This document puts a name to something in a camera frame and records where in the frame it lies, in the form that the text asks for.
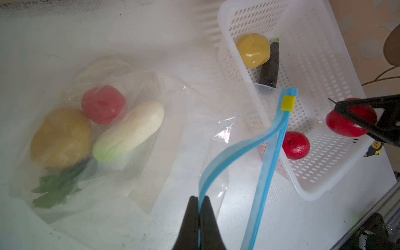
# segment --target tomato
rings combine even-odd
[[[358,99],[359,98],[348,98],[345,101],[358,100]],[[376,113],[371,105],[351,107],[349,108],[349,110],[354,114],[356,114],[357,116],[359,116],[360,118],[372,124],[375,124],[377,121]],[[363,129],[358,124],[355,124],[354,122],[347,120],[335,110],[329,112],[329,114],[326,116],[325,121],[326,125],[330,130],[341,136],[359,137],[368,133],[367,130]]]
[[[307,156],[310,152],[310,141],[302,133],[288,131],[282,144],[288,159],[299,160]]]
[[[82,97],[82,110],[93,122],[110,125],[126,112],[126,100],[114,87],[105,85],[88,90]]]

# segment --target plastic bag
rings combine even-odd
[[[224,170],[249,151],[256,147],[260,147],[262,144],[267,142],[265,157],[258,179],[246,232],[240,247],[242,250],[251,250],[256,241],[272,176],[275,172],[275,166],[278,163],[282,143],[288,127],[291,112],[294,109],[298,90],[288,88],[282,91],[276,91],[273,88],[260,84],[251,83],[243,85],[248,87],[250,94],[252,93],[250,90],[254,90],[262,98],[268,98],[270,100],[275,99],[273,94],[280,92],[280,97],[277,102],[264,102],[264,105],[259,106],[258,108],[258,111],[265,114],[268,119],[273,112],[262,111],[263,108],[271,109],[272,106],[276,106],[273,123],[264,133],[226,148],[210,162],[200,179],[198,209],[199,211],[202,210],[202,203],[206,196],[206,192],[214,180],[216,180]],[[258,102],[259,96],[254,95],[255,103],[262,103]]]
[[[81,110],[85,92],[104,86],[124,96],[126,113],[143,102],[161,103],[160,128],[112,162],[98,162],[91,153],[62,171],[33,162],[32,137],[45,117],[64,107]],[[171,248],[202,170],[227,146],[251,137],[230,97],[217,84],[188,85],[161,73],[135,72],[118,58],[100,59],[34,121],[13,173],[13,193],[46,223],[93,249]],[[90,121],[90,146],[125,118],[115,117],[108,126]],[[208,192],[216,215],[228,181],[224,172]]]

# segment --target red fruit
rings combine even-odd
[[[310,152],[310,141],[302,133],[289,131],[285,134],[282,148],[288,159],[298,160]]]
[[[94,87],[82,97],[82,110],[95,123],[110,125],[125,115],[126,100],[114,87]]]
[[[345,101],[358,100],[358,99],[359,98],[348,98]],[[372,106],[370,105],[352,107],[349,108],[349,110],[370,123],[373,124],[376,123],[377,120],[376,113],[372,108]],[[326,116],[325,121],[326,125],[330,130],[342,136],[359,137],[368,132],[367,130],[363,129],[354,122],[347,120],[335,110],[332,110]]]

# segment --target white surface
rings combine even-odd
[[[304,199],[319,198],[374,141],[369,136],[355,140],[340,136],[325,123],[326,115],[334,108],[328,98],[365,98],[336,22],[332,22],[322,0],[229,0],[218,12],[218,24],[222,32],[218,62],[243,107],[249,102],[246,92],[254,101],[258,97],[255,90],[248,90],[241,82],[258,82],[261,66],[247,69],[235,42],[251,33],[269,40],[280,38],[277,88],[299,89],[288,130],[305,134],[311,149],[301,160],[288,160],[282,153],[276,171],[291,180]],[[256,107],[261,103],[268,110],[262,99]],[[264,126],[269,127],[268,117],[261,110],[246,110],[244,117],[257,134],[265,130]],[[265,154],[265,145],[258,149]]]
[[[30,120],[83,65],[99,56],[124,53],[137,69],[160,70],[187,81],[223,79],[209,42],[219,37],[215,31],[219,4],[143,0],[52,4],[0,6],[0,249],[87,249],[10,198],[8,186]],[[146,26],[139,25],[142,20]],[[261,158],[253,151],[241,163],[230,169],[218,218],[229,250],[240,247]],[[313,202],[304,201],[288,180],[275,175],[256,249],[329,249],[394,183],[385,153],[362,158],[330,192]],[[170,235],[165,249],[175,237]]]

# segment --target white plastic basket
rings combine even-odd
[[[280,39],[277,88],[299,89],[288,131],[305,134],[311,150],[300,160],[288,160],[282,150],[276,171],[292,181],[302,198],[317,199],[373,142],[369,136],[340,136],[325,124],[334,108],[327,98],[365,98],[335,19],[322,0],[228,0],[219,9],[218,24],[222,32],[218,61],[236,102],[245,108],[249,102],[263,103],[253,94],[255,90],[240,84],[258,82],[261,67],[246,69],[235,42],[251,33]],[[245,92],[253,99],[246,98]],[[253,131],[268,122],[264,114],[251,109],[246,110],[246,120]],[[260,151],[264,155],[264,145]]]

